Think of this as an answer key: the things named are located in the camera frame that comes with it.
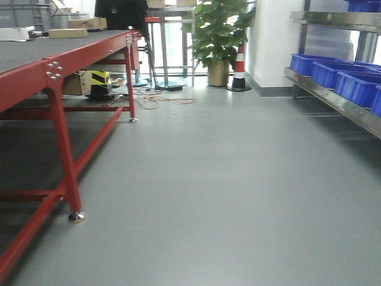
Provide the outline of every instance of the cardboard box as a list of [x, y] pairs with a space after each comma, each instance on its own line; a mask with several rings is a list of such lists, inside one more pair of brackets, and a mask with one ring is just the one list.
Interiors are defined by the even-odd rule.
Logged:
[[177, 7], [192, 7], [197, 5], [197, 0], [177, 0]]
[[25, 42], [29, 40], [27, 28], [1, 28], [0, 41]]
[[163, 8], [165, 7], [165, 0], [147, 0], [147, 4], [150, 8]]
[[50, 38], [85, 38], [89, 35], [87, 29], [51, 29]]
[[67, 22], [69, 28], [87, 28], [88, 30], [98, 30], [106, 29], [107, 21], [106, 18], [90, 18], [90, 19], [78, 19], [78, 20], [69, 20]]
[[91, 70], [80, 70], [64, 79], [62, 85], [63, 94], [86, 95], [91, 91]]

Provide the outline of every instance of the blue plastic bin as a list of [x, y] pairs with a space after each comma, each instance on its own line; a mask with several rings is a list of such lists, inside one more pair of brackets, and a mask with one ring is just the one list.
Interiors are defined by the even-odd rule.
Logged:
[[373, 0], [348, 0], [348, 12], [378, 12], [380, 1]]
[[376, 96], [374, 97], [370, 112], [377, 116], [381, 116], [381, 86], [377, 85], [376, 89]]
[[335, 92], [360, 107], [371, 108], [381, 85], [381, 74], [360, 74], [338, 72], [338, 84]]
[[313, 62], [342, 61], [339, 58], [322, 57], [320, 55], [292, 54], [290, 69], [303, 76], [311, 76]]
[[363, 61], [351, 61], [350, 63], [353, 63], [356, 66], [364, 66], [364, 67], [370, 67], [375, 70], [381, 70], [381, 66], [379, 64], [364, 63]]
[[353, 63], [313, 63], [312, 80], [325, 88], [335, 88], [338, 72], [380, 73], [380, 71]]

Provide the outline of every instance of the plant pot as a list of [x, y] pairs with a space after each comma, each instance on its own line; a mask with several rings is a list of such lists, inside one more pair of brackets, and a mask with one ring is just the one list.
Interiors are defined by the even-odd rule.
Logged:
[[227, 86], [229, 81], [229, 61], [219, 61], [208, 66], [208, 84], [211, 86]]

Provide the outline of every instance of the red and white cone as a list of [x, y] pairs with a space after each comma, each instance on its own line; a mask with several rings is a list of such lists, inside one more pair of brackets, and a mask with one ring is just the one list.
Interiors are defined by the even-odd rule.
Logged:
[[243, 44], [238, 46], [238, 54], [236, 59], [236, 66], [233, 75], [232, 86], [228, 86], [227, 89], [230, 91], [248, 91], [251, 89], [250, 86], [246, 86], [245, 81], [245, 63], [243, 62]]

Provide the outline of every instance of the black object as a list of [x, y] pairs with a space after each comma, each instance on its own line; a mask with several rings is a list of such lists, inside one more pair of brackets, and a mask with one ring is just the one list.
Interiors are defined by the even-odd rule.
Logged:
[[181, 91], [183, 89], [182, 85], [171, 85], [167, 88], [169, 91]]
[[147, 9], [146, 0], [96, 0], [95, 17], [106, 18], [108, 30], [127, 30], [132, 26], [148, 39]]

